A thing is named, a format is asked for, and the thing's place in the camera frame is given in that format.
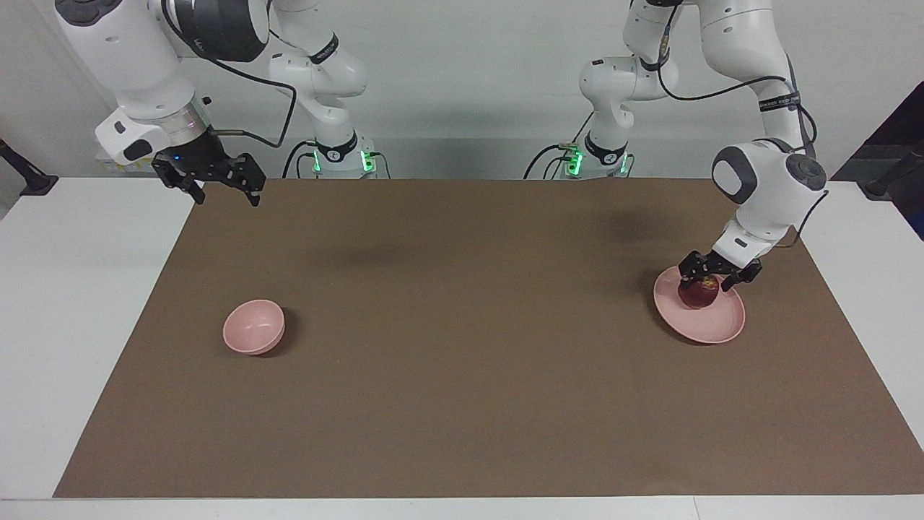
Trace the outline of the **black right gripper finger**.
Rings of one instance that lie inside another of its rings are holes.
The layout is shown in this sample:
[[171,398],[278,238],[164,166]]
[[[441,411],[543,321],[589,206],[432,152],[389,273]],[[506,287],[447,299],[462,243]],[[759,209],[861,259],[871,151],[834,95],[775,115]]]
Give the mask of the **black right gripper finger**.
[[248,152],[227,158],[227,185],[244,193],[252,207],[258,207],[266,175]]
[[204,190],[191,175],[182,174],[171,162],[161,158],[153,159],[152,168],[166,188],[181,190],[189,195],[195,204],[204,204]]

